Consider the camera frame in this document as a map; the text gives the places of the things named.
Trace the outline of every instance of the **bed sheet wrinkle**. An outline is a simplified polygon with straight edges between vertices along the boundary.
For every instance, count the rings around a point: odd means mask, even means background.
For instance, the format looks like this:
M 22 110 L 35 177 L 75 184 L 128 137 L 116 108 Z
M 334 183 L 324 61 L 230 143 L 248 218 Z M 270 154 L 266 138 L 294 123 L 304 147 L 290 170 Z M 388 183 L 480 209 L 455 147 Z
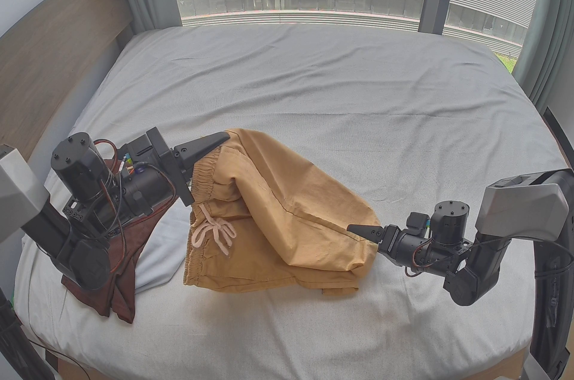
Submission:
M 171 146 L 228 128 L 268 133 L 365 198 L 385 224 L 430 212 L 440 200 L 463 200 L 471 206 L 467 238 L 484 186 L 564 166 L 535 108 L 486 47 L 372 28 L 226 25 L 140 34 L 75 131 L 122 144 L 152 126 Z M 65 202 L 53 173 L 47 188 L 54 204 Z M 183 286 L 180 267 L 136 295 L 132 326 L 67 298 L 56 329 L 50 318 L 58 313 L 46 312 L 40 294 L 49 289 L 57 303 L 60 276 L 38 254 L 26 278 L 30 256 L 22 255 L 17 279 L 17 311 L 30 304 L 34 313 L 25 324 L 121 379 L 462 378 L 531 335 L 527 242 L 512 242 L 499 283 L 470 309 L 453 304 L 440 278 L 407 280 L 380 257 L 348 300 L 296 286 L 265 298 L 222 296 Z

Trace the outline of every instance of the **mattress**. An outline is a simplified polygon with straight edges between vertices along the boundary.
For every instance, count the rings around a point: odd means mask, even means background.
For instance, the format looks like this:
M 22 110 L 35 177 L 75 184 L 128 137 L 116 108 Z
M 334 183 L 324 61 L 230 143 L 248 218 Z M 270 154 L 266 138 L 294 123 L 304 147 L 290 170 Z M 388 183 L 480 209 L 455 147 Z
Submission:
M 226 128 L 270 134 L 365 198 L 382 223 L 456 199 L 474 239 L 484 187 L 565 167 L 534 106 L 486 46 L 335 25 L 170 28 L 124 49 L 75 131 L 118 145 L 157 126 L 171 146 Z M 50 174 L 55 206 L 68 193 Z M 443 279 L 382 255 L 358 293 L 298 286 L 240 295 L 167 283 L 136 295 L 132 325 L 99 316 L 25 241 L 14 304 L 51 347 L 117 379 L 455 379 L 529 342 L 532 243 L 459 307 Z

